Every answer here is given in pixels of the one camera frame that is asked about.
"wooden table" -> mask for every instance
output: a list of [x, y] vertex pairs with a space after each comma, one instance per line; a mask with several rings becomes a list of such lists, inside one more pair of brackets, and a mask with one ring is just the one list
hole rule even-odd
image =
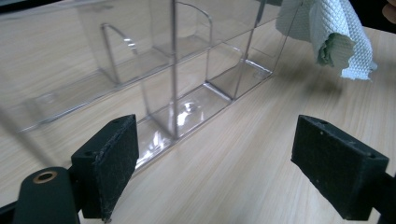
[[[396, 38], [366, 31], [378, 64], [370, 81], [339, 77], [314, 63], [308, 43], [288, 39], [272, 78], [134, 176], [112, 223], [355, 223], [340, 218], [290, 156], [298, 115], [305, 114], [329, 121], [389, 157], [388, 172], [394, 175]], [[70, 143], [81, 146], [109, 120], [134, 109], [122, 103], [129, 90], [70, 115], [76, 120], [90, 116], [78, 127], [60, 120], [59, 132], [73, 134], [95, 121], [95, 128]], [[4, 130], [0, 148], [4, 205], [17, 199], [21, 181], [43, 165]], [[55, 151], [65, 157], [71, 153]], [[378, 218], [373, 211], [367, 223]]]

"hand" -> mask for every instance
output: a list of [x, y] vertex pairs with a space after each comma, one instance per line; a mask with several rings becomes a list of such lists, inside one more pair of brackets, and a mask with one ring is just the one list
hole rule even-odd
[[388, 21], [396, 24], [396, 0], [388, 0], [388, 4], [386, 4], [382, 8], [382, 14]]

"paper towel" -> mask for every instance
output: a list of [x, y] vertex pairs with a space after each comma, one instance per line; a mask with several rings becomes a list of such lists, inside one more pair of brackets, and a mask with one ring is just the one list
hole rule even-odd
[[301, 2], [283, 1], [276, 29], [284, 35], [312, 43], [317, 63], [342, 70], [342, 77], [369, 79], [376, 69], [370, 40], [348, 0], [305, 0], [294, 17], [290, 9]]

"light blue cloth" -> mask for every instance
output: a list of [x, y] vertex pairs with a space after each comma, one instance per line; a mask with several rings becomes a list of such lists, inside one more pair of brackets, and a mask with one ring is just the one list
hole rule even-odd
[[305, 0], [287, 30], [290, 8], [301, 4], [285, 0], [276, 28], [284, 35], [312, 43], [317, 63], [339, 69], [342, 77], [369, 79], [376, 69], [373, 50], [361, 22], [348, 0]]

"light wood tabletop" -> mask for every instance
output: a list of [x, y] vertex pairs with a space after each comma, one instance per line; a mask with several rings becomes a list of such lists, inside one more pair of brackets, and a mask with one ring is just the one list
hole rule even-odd
[[[365, 31], [378, 64], [371, 80], [339, 77], [315, 64], [308, 43], [289, 38], [271, 78], [134, 175], [112, 223], [358, 223], [341, 219], [290, 157], [297, 118], [304, 114], [383, 153], [390, 159], [388, 173], [396, 173], [396, 38]], [[57, 120], [56, 128], [43, 132], [78, 136], [67, 138], [67, 149], [48, 153], [69, 158], [108, 121], [144, 114], [144, 108], [128, 104], [139, 92], [126, 88]], [[4, 130], [0, 155], [0, 205], [5, 205], [17, 199], [26, 176], [44, 166]], [[378, 218], [373, 210], [367, 223]]]

